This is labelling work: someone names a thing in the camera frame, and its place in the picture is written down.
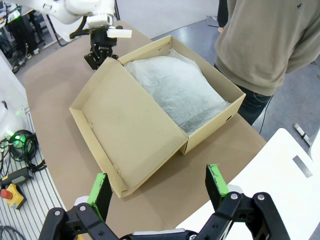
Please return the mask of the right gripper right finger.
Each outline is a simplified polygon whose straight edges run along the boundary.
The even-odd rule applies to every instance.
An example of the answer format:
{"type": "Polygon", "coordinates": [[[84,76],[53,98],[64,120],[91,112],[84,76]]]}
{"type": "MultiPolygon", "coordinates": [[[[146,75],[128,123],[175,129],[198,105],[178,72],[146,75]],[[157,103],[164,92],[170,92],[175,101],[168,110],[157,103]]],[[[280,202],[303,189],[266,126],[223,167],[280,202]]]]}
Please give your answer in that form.
{"type": "Polygon", "coordinates": [[[197,234],[198,240],[224,240],[234,223],[244,223],[254,240],[289,240],[280,213],[266,192],[253,197],[231,191],[216,164],[208,164],[205,186],[214,213],[197,234]]]}

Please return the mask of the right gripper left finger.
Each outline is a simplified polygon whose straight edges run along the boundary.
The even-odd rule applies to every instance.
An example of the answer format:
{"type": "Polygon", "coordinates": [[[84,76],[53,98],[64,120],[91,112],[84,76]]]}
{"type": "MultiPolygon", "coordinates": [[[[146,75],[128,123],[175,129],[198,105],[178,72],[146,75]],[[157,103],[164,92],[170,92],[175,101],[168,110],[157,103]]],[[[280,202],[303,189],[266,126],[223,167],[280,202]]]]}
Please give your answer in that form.
{"type": "Polygon", "coordinates": [[[66,211],[61,207],[50,209],[42,226],[40,240],[74,240],[88,234],[92,240],[117,240],[106,224],[112,198],[112,188],[106,173],[96,176],[86,202],[66,211]]]}

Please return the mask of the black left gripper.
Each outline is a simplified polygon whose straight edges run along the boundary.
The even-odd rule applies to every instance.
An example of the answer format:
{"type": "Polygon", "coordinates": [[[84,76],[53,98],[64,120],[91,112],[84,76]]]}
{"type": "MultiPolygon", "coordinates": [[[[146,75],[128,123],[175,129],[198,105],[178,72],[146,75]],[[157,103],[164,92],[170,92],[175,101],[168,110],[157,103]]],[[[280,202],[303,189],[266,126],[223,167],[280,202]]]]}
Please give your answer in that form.
{"type": "Polygon", "coordinates": [[[119,58],[113,53],[117,38],[109,37],[106,27],[98,27],[90,31],[90,45],[90,52],[84,56],[84,59],[92,70],[97,70],[106,58],[115,60],[119,58]]]}

